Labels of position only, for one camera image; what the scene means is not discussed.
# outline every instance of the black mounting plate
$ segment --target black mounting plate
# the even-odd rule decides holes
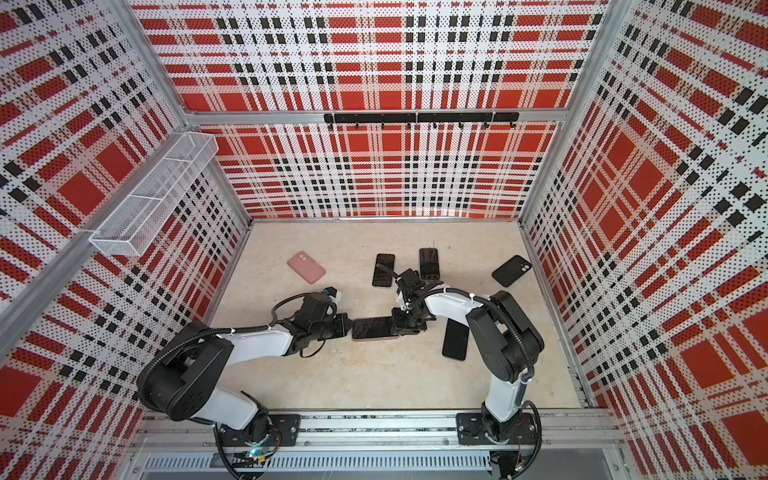
[[[505,445],[535,445],[536,430],[531,430],[531,425],[535,425],[532,414],[518,413],[518,422],[510,428],[509,441]],[[456,432],[460,445],[497,445],[485,437],[481,413],[456,414]]]
[[[296,444],[296,437],[299,436],[299,422],[301,421],[301,415],[273,415],[270,413],[270,420],[272,420],[272,426],[280,430],[282,435],[280,438],[281,447],[293,447]],[[221,445],[225,447],[247,447],[243,440],[243,431],[235,430],[229,427],[222,427],[219,430],[221,435]],[[270,437],[261,445],[263,447],[274,447],[277,442],[277,435],[270,435]]]

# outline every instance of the white wire basket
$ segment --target white wire basket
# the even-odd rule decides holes
[[[91,235],[91,243],[105,255],[144,255],[179,200],[218,151],[211,134],[188,131],[181,135]]]

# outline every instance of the beige floor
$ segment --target beige floor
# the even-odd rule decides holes
[[[350,318],[388,316],[395,287],[371,286],[377,253],[394,253],[395,270],[419,268],[419,248],[439,251],[448,285],[478,294],[502,287],[491,272],[515,254],[528,257],[516,223],[256,223],[234,270],[212,326],[268,323],[270,309],[296,293],[334,286],[339,311]],[[304,250],[327,274],[308,285],[286,261]],[[526,398],[544,408],[578,408],[578,400],[544,297],[533,272],[507,290],[544,338],[546,348]],[[284,318],[300,300],[280,309]],[[227,368],[221,385],[244,390],[277,409],[460,409],[478,408],[490,372],[470,337],[464,362],[442,356],[445,319],[426,332],[394,340],[329,340],[311,359],[298,355],[257,359]],[[309,347],[314,351],[315,345]]]

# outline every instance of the red plaid pattern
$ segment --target red plaid pattern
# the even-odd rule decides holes
[[[130,3],[192,111],[564,107],[607,5]]]
[[[254,217],[517,217],[553,122],[211,126]]]
[[[98,3],[0,14],[0,311],[176,127]]]
[[[141,258],[86,261],[0,363],[3,478],[117,473],[144,416],[138,373],[203,318],[242,234],[203,173]]]
[[[768,475],[766,15],[635,2],[531,228],[647,478]]]

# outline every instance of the robotic arm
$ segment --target robotic arm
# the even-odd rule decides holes
[[[424,331],[426,321],[436,316],[469,326],[492,374],[482,405],[482,429],[492,442],[505,442],[519,425],[515,417],[544,349],[536,328],[503,290],[485,298],[448,286],[435,289],[437,283],[423,282],[413,270],[392,275],[399,287],[399,307],[392,310],[393,334]],[[288,319],[277,320],[276,309],[298,298],[303,298],[301,308]],[[338,298],[332,287],[290,297],[273,308],[273,321],[266,326],[211,329],[187,324],[142,370],[137,379],[139,400],[172,420],[227,425],[248,445],[260,444],[272,430],[268,411],[245,392],[217,386],[223,369],[264,356],[301,355],[313,340],[324,344],[346,336],[353,322],[337,312]],[[498,328],[499,323],[506,331]]]

